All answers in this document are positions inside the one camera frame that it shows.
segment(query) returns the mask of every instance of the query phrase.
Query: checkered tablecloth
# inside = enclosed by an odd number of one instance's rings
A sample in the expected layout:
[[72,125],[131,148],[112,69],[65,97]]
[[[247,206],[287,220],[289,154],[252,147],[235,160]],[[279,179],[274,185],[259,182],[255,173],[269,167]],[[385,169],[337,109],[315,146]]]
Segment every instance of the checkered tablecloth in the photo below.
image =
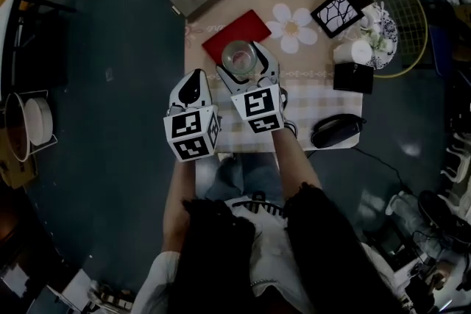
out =
[[[272,31],[262,44],[280,62],[280,85],[288,92],[285,117],[296,123],[298,140],[305,150],[311,144],[312,127],[339,113],[361,116],[360,93],[333,89],[332,51],[346,40],[360,38],[357,25],[330,39],[308,15],[324,0],[222,0],[198,21],[185,28],[185,72],[205,70],[213,98],[222,117],[218,152],[274,151],[270,132],[255,134],[230,100],[230,92],[216,73],[215,62],[202,48],[208,38],[248,10],[254,10]],[[335,148],[351,148],[359,135]]]

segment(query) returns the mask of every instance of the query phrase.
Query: white flower print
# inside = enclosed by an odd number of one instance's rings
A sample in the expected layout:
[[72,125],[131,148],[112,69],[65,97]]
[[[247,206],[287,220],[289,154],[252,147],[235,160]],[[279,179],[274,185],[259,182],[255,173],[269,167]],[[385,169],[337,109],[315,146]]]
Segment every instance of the white flower print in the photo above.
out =
[[296,54],[301,41],[305,45],[317,42],[317,33],[306,28],[312,21],[307,8],[298,8],[291,17],[291,11],[286,4],[279,3],[273,7],[273,16],[277,21],[268,21],[266,26],[272,32],[271,38],[281,38],[281,49],[288,54]]

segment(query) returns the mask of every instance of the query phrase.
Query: red notebook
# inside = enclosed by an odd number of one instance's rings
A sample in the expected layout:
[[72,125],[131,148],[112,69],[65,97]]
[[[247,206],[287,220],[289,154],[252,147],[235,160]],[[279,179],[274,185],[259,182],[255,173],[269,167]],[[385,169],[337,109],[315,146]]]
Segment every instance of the red notebook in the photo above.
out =
[[266,27],[254,10],[250,10],[235,19],[223,30],[217,32],[213,37],[204,42],[202,46],[216,64],[222,64],[222,51],[228,43],[234,40],[261,42],[269,35],[271,35],[270,29]]

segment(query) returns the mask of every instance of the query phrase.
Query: beige tablecloth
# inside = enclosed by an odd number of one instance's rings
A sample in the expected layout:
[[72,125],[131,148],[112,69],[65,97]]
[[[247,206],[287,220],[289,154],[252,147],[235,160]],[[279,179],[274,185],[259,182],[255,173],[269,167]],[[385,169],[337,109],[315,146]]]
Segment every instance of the beige tablecloth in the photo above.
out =
[[[285,117],[296,123],[298,140],[304,149],[311,144],[313,125],[339,113],[361,115],[360,93],[332,89],[333,49],[346,40],[360,38],[358,23],[330,39],[311,18],[310,11],[324,0],[222,0],[208,13],[185,28],[185,72],[205,70],[213,97],[222,117],[219,152],[274,151],[270,132],[254,134],[230,100],[230,92],[216,73],[215,62],[202,48],[209,37],[248,10],[254,10],[272,31],[261,43],[280,62],[280,84],[288,91]],[[335,148],[350,148],[359,135]]]

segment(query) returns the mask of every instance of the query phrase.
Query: white box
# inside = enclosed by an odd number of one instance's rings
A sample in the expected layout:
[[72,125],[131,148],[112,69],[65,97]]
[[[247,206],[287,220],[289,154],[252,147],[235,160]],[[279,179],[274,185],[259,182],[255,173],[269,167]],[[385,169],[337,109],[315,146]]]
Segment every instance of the white box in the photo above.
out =
[[163,124],[167,142],[179,161],[214,154],[220,131],[216,105],[165,117]]
[[243,121],[256,134],[284,128],[280,86],[270,85],[231,97]]

